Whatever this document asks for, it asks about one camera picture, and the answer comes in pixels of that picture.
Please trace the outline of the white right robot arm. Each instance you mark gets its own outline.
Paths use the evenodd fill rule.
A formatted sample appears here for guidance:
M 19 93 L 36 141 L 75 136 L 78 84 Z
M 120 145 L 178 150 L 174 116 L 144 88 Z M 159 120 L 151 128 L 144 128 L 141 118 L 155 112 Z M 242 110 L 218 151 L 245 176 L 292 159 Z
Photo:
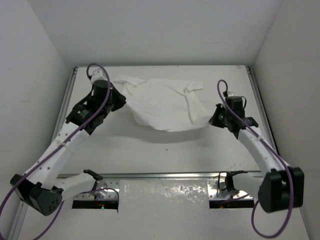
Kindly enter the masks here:
M 247 171 L 228 171 L 224 190 L 245 191 L 259 200 L 266 213 L 289 209 L 290 202 L 293 203 L 293 208 L 303 205 L 304 172 L 277 158 L 275 150 L 266 142 L 255 119 L 245 116 L 242 97 L 225 97 L 222 103 L 216 105 L 209 124 L 227 128 L 248 150 L 263 177 L 262 181 L 258 181 Z

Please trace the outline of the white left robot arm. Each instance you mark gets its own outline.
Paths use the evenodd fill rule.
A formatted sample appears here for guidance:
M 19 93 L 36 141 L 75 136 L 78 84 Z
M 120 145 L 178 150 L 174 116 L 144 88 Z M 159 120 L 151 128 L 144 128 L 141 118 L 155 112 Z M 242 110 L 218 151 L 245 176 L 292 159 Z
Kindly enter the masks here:
M 94 81 L 89 94 L 72 108 L 40 159 L 23 175 L 15 174 L 11 178 L 10 184 L 19 198 L 43 216 L 49 216 L 64 200 L 95 190 L 103 178 L 90 169 L 64 180 L 59 180 L 58 175 L 107 115 L 125 104 L 126 98 L 110 81 Z

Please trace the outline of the white printed t-shirt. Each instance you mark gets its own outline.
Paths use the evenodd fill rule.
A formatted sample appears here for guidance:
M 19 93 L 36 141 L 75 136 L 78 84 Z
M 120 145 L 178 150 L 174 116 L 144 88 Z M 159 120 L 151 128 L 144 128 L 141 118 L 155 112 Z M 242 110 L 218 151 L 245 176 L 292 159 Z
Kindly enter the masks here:
M 120 75 L 113 83 L 126 98 L 122 112 L 129 112 L 142 126 L 158 131 L 183 132 L 202 129 L 209 124 L 210 113 L 197 93 L 200 81 Z

